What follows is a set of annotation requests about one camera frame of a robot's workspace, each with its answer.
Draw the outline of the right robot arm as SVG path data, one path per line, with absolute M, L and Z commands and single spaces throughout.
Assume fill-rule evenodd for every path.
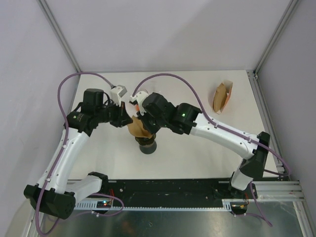
M 140 91 L 135 100 L 139 107 L 137 117 L 151 134 L 168 128 L 179 135 L 187 134 L 215 142 L 242 158 L 228 185 L 231 197 L 241 197 L 250 182 L 263 176 L 270 144 L 268 133 L 262 131 L 255 135 L 242 132 L 215 121 L 188 103 L 174 106 L 161 94 L 154 92 L 148 94 Z

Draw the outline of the olive green plastic dripper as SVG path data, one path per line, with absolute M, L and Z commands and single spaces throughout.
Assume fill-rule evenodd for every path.
M 140 146 L 151 146 L 155 141 L 156 135 L 154 134 L 151 138 L 147 137 L 135 137 L 135 140 Z

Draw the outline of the brown paper coffee filter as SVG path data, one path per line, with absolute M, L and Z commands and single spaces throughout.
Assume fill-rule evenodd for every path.
M 139 120 L 136 116 L 132 116 L 132 123 L 128 124 L 129 133 L 138 138 L 151 138 L 153 135 L 147 131 L 141 120 Z

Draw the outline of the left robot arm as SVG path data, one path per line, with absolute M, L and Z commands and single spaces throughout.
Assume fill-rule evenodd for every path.
M 108 194 L 108 176 L 98 172 L 90 172 L 72 185 L 67 181 L 80 151 L 99 124 L 124 127 L 132 123 L 121 100 L 126 92 L 124 86 L 115 86 L 104 100 L 106 93 L 101 89 L 84 91 L 83 101 L 67 115 L 68 123 L 46 171 L 35 185 L 24 189 L 24 196 L 34 209 L 65 220 L 84 198 L 91 195 L 102 198 Z

